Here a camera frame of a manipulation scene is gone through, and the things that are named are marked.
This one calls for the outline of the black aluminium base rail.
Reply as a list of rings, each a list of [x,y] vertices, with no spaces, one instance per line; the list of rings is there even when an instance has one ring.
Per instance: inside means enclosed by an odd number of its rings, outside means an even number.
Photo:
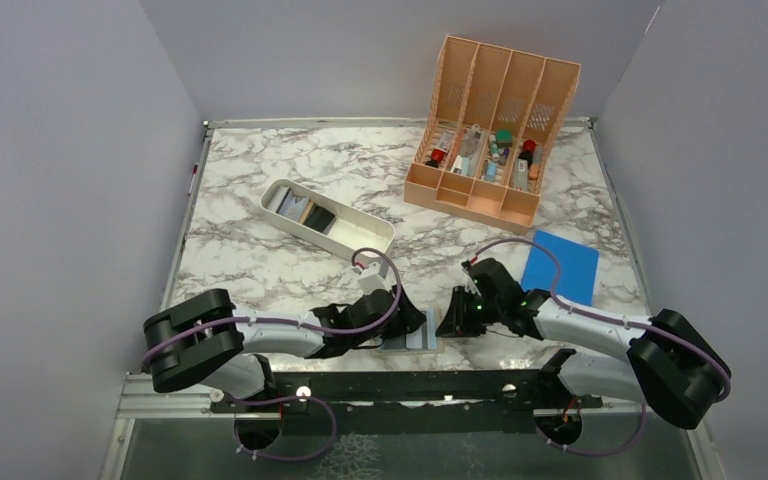
[[[536,370],[277,372],[271,406],[224,400],[203,385],[157,393],[148,375],[125,381],[116,416],[126,420],[229,420],[270,436],[468,432],[532,434],[563,415],[577,427],[598,415],[641,416],[635,402],[601,394],[568,398]]]

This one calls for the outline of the peach plastic desk organizer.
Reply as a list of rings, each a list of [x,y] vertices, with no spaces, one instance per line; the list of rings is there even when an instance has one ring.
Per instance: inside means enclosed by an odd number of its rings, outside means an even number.
[[[533,225],[543,177],[580,79],[577,63],[449,36],[437,60],[426,129],[410,164],[406,202],[503,230]],[[495,132],[509,130],[510,148]],[[518,159],[526,140],[543,148],[539,178]],[[424,162],[448,152],[444,168]],[[484,180],[488,161],[496,182]]]

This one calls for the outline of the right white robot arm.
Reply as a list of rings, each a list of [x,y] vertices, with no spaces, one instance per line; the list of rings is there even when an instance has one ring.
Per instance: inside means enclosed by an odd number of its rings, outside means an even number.
[[[463,264],[469,282],[453,289],[441,338],[471,338],[500,323],[517,337],[566,344],[541,369],[539,398],[560,407],[574,397],[643,404],[692,430],[731,391],[731,371],[680,313],[619,315],[553,290],[523,289],[493,258]]]

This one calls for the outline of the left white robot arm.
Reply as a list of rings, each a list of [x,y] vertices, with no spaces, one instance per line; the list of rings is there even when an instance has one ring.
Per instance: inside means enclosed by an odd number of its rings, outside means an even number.
[[[212,385],[258,411],[274,397],[266,355],[336,358],[412,334],[426,320],[397,286],[303,314],[238,314],[227,290],[211,289],[144,321],[142,362],[158,393]]]

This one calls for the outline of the thin white credit card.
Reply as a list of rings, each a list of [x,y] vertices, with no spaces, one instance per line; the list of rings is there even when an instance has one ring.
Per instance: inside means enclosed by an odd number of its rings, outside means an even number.
[[[438,310],[435,308],[429,308],[425,310],[426,322],[424,326],[424,334],[429,341],[436,337],[436,328],[438,320]]]

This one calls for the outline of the red capped bottle right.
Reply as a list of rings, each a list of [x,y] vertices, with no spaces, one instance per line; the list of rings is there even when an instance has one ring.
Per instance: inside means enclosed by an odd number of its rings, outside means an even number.
[[[533,140],[526,140],[523,143],[522,150],[518,156],[518,159],[525,163],[527,168],[531,168],[537,144]]]

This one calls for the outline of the green capped bottle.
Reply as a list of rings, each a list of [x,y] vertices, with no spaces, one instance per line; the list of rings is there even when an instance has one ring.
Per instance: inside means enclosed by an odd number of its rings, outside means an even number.
[[[509,130],[497,130],[495,132],[495,143],[498,148],[510,148],[514,143],[514,136]]]

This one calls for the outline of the orange marker pen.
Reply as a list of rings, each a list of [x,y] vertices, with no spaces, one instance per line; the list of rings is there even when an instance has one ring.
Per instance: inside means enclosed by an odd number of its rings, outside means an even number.
[[[541,145],[538,145],[535,147],[532,153],[532,161],[530,163],[529,175],[528,175],[528,178],[530,180],[537,180],[539,178],[542,157],[543,157],[543,148]]]

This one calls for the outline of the red capped black bottle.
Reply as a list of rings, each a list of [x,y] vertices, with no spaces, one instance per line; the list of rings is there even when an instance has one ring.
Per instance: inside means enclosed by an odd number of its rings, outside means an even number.
[[[428,159],[424,162],[424,164],[432,168],[444,168],[447,162],[447,155],[447,151],[434,148],[431,150]]]

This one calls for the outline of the stack of cards in tray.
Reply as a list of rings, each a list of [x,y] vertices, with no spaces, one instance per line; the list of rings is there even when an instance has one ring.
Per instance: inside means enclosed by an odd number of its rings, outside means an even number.
[[[322,234],[327,234],[336,215],[307,196],[294,193],[289,186],[279,186],[267,202],[267,209]]]

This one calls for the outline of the white oblong plastic tray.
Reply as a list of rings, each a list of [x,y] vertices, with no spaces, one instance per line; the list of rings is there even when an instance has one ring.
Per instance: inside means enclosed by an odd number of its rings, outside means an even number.
[[[362,247],[391,252],[392,223],[289,179],[274,181],[259,204],[268,223],[340,258]]]

